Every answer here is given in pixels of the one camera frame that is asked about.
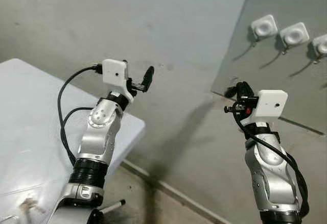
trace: robotic arm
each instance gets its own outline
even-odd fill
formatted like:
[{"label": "robotic arm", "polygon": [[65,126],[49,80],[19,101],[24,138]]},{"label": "robotic arm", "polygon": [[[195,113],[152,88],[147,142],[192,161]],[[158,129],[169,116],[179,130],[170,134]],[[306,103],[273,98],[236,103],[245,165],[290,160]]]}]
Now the robotic arm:
[{"label": "robotic arm", "polygon": [[103,213],[97,209],[103,201],[103,186],[110,164],[115,137],[121,126],[123,111],[133,102],[137,90],[146,92],[154,68],[147,70],[141,84],[128,77],[126,61],[102,62],[103,82],[110,91],[101,98],[88,116],[87,129],[76,156],[74,171],[66,184],[49,224],[100,223]]},{"label": "robotic arm", "polygon": [[282,90],[261,90],[254,96],[246,82],[230,87],[225,96],[235,94],[237,101],[224,110],[233,113],[247,139],[245,161],[261,220],[263,224],[300,224],[309,212],[307,185],[294,158],[281,147],[278,132],[269,127],[281,115],[288,95]]}]

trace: floor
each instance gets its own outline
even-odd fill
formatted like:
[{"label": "floor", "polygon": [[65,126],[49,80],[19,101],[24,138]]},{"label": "floor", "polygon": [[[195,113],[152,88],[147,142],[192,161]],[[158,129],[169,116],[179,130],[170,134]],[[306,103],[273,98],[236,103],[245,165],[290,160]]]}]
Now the floor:
[{"label": "floor", "polygon": [[108,213],[105,224],[212,224],[120,166],[106,185],[103,206],[121,199],[126,205]]}]

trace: baseboard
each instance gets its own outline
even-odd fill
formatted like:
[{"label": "baseboard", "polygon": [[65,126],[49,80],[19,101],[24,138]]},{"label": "baseboard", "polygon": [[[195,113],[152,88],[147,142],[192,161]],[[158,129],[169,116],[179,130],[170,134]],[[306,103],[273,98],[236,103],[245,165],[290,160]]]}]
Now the baseboard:
[{"label": "baseboard", "polygon": [[130,172],[136,174],[137,176],[141,177],[144,181],[152,185],[153,187],[159,189],[160,191],[164,192],[165,194],[169,195],[170,197],[176,199],[183,205],[187,206],[194,212],[198,213],[199,215],[203,216],[204,218],[210,220],[215,224],[231,224],[229,221],[225,220],[224,218],[220,217],[219,215],[215,214],[214,212],[210,211],[206,207],[200,205],[196,201],[192,200],[185,194],[181,193],[180,191],[176,190],[172,186],[168,185],[167,183],[157,180],[155,177],[151,176],[148,172],[143,170],[142,168],[136,166],[135,164],[131,163],[128,160],[124,160],[121,165],[129,170]]}]

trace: concrete wall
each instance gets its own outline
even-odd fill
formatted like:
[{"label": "concrete wall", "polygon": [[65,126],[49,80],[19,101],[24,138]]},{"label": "concrete wall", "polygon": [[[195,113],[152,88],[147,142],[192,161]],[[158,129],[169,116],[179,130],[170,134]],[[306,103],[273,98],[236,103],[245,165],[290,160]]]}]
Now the concrete wall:
[{"label": "concrete wall", "polygon": [[[210,93],[243,2],[0,0],[0,60],[18,57],[61,78],[107,57],[127,59],[132,77],[154,65],[150,91],[131,109],[147,134],[129,160],[233,223],[259,223],[243,135],[223,113],[230,102]],[[74,84],[105,92],[95,74]],[[308,181],[304,223],[325,223],[325,137],[283,121],[277,128]]]}]

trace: gray panel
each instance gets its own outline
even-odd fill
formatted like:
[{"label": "gray panel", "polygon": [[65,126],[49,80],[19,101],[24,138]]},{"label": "gray panel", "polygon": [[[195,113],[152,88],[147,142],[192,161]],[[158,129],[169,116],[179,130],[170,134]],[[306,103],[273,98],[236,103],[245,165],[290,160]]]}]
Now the gray panel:
[{"label": "gray panel", "polygon": [[302,21],[311,39],[327,33],[327,0],[246,0],[212,91],[223,94],[237,80],[247,81],[254,90],[282,89],[289,94],[283,117],[325,133],[327,61],[312,64],[309,43],[275,58],[283,46],[280,38],[271,37],[233,60],[253,41],[251,22],[267,14],[275,17],[279,30]]}]

